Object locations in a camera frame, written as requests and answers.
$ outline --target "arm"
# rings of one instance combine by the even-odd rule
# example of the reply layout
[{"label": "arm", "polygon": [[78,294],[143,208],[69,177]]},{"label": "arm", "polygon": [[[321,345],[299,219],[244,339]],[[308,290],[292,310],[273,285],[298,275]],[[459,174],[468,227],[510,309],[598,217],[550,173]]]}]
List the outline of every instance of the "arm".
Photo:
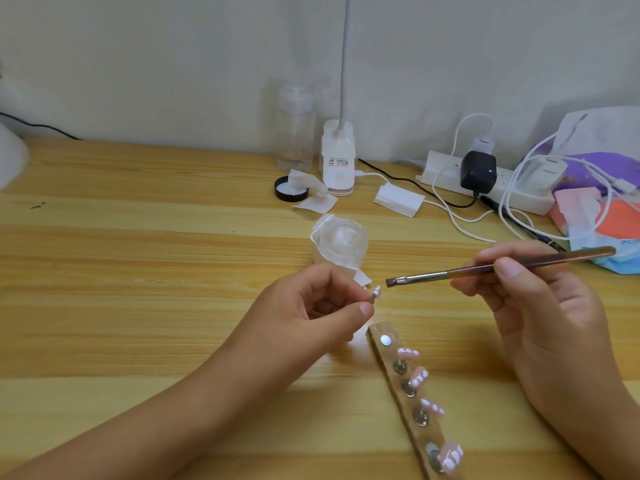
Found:
[{"label": "arm", "polygon": [[[268,286],[196,371],[2,480],[161,480],[246,411],[295,381],[373,316],[371,294],[332,265]],[[308,313],[325,315],[311,320]]]},{"label": "arm", "polygon": [[640,406],[616,364],[604,306],[569,265],[529,271],[511,257],[555,253],[535,241],[500,242],[475,264],[495,273],[452,280],[493,312],[537,411],[607,480],[640,478]]}]

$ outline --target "white wall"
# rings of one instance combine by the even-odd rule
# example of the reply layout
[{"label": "white wall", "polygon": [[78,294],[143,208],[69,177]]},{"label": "white wall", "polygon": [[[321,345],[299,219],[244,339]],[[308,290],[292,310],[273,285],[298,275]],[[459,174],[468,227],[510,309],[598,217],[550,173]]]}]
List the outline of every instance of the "white wall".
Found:
[{"label": "white wall", "polygon": [[[565,112],[640,103],[640,0],[354,12],[361,157],[447,151],[460,117],[485,111],[509,164]],[[84,138],[270,152],[277,81],[328,83],[319,128],[338,114],[343,14],[344,0],[0,0],[0,110]]]}]

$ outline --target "brush handle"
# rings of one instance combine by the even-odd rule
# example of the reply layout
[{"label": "brush handle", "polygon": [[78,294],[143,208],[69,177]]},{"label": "brush handle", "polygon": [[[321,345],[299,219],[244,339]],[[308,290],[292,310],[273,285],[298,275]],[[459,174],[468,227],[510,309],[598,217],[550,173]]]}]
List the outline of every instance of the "brush handle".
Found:
[{"label": "brush handle", "polygon": [[[581,249],[578,251],[566,251],[564,253],[549,254],[546,256],[535,256],[531,258],[516,259],[524,267],[530,269],[532,267],[550,266],[552,264],[561,264],[573,261],[587,261],[589,259],[604,258],[613,256],[616,249],[612,246],[603,246],[601,248]],[[447,278],[452,280],[455,278],[468,278],[469,276],[477,276],[479,274],[488,274],[493,272],[492,264],[484,264],[482,266],[469,266],[450,269],[447,271]]]}]

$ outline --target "purple package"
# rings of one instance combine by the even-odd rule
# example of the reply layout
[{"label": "purple package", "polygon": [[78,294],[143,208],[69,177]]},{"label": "purple package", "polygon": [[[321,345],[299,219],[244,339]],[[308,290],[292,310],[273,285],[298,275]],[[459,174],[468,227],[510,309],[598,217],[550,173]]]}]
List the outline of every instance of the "purple package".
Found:
[{"label": "purple package", "polygon": [[[626,181],[640,187],[640,162],[633,158],[620,155],[618,153],[585,153],[582,155],[567,155],[571,158],[586,160],[589,163],[602,168],[606,173],[614,178],[624,178]],[[583,189],[586,187],[596,187],[602,195],[607,194],[607,190],[591,176],[585,166],[578,162],[567,161],[567,169],[564,178],[554,189]]]}]

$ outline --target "black cable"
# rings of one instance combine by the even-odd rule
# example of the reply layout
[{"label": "black cable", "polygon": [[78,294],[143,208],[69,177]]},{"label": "black cable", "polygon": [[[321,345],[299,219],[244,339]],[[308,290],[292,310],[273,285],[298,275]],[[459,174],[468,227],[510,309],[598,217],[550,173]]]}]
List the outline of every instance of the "black cable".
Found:
[{"label": "black cable", "polygon": [[[391,178],[391,180],[399,180],[401,182],[410,182],[413,185],[415,185],[416,187],[418,187],[421,191],[428,193],[428,195],[431,195],[432,197],[436,197],[436,195],[433,192],[428,191],[426,188],[424,188],[422,185],[420,185],[418,182],[416,182],[415,180],[412,180],[411,178],[405,178],[405,177],[393,177],[391,175],[389,175],[386,171],[382,170],[381,168],[378,168],[377,166],[373,166],[371,163],[364,161],[362,158],[358,158],[358,161],[361,161],[362,163],[364,163],[366,166],[374,169],[375,171],[379,171],[382,175],[384,175],[385,177]],[[454,207],[456,209],[468,209],[469,207],[471,207],[473,204],[476,203],[476,201],[478,200],[478,195],[474,194],[474,199],[471,201],[471,203],[468,203],[466,205],[457,205],[455,203],[451,203],[445,200],[445,202],[447,202],[447,205],[450,207]]]},{"label": "black cable", "polygon": [[53,131],[57,131],[58,133],[63,134],[63,135],[65,135],[65,136],[67,136],[67,137],[69,137],[69,138],[71,138],[71,139],[77,139],[77,140],[82,139],[82,138],[78,138],[78,137],[76,137],[76,136],[73,136],[72,134],[69,134],[69,133],[67,133],[66,131],[62,131],[61,129],[55,128],[55,127],[53,127],[53,126],[49,126],[49,125],[35,125],[35,124],[33,124],[33,123],[29,123],[28,121],[22,120],[22,119],[18,118],[17,116],[12,116],[11,114],[7,114],[7,113],[2,112],[2,111],[0,111],[0,116],[5,116],[5,117],[7,117],[7,118],[11,118],[12,120],[16,120],[16,121],[18,121],[19,123],[22,123],[23,125],[30,126],[30,127],[32,127],[32,128],[47,128],[47,129],[50,129],[50,130],[53,130]]}]

